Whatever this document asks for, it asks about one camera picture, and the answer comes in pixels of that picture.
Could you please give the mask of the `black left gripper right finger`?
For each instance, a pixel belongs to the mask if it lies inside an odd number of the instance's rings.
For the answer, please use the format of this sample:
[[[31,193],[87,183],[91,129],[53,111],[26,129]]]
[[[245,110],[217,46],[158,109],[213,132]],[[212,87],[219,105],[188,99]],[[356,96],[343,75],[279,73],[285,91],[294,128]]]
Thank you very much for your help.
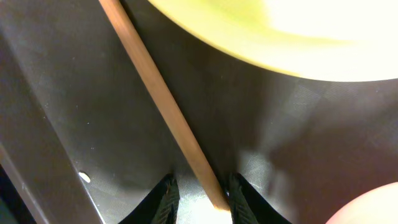
[[[230,174],[228,187],[233,224],[290,224],[241,174]]]

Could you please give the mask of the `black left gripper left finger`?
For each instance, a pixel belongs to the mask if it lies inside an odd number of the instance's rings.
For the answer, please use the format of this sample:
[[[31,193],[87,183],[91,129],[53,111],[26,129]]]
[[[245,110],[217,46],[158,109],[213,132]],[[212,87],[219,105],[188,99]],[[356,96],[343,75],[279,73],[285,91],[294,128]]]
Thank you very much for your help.
[[[177,180],[167,174],[119,224],[176,224],[179,200]]]

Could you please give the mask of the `white bowl with food residue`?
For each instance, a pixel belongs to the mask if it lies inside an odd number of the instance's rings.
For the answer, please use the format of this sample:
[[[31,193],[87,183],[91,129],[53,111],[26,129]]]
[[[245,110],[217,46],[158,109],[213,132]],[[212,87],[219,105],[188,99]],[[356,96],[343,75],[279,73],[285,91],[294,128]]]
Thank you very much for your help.
[[[360,195],[339,209],[326,224],[397,224],[397,182]]]

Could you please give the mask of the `wooden chopstick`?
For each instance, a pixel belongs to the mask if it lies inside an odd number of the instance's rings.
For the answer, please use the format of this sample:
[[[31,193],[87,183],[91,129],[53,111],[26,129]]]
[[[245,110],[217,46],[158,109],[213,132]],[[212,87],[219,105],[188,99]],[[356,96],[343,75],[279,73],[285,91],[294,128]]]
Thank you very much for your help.
[[[210,202],[217,211],[230,211],[213,169],[122,4],[118,0],[99,3]]]

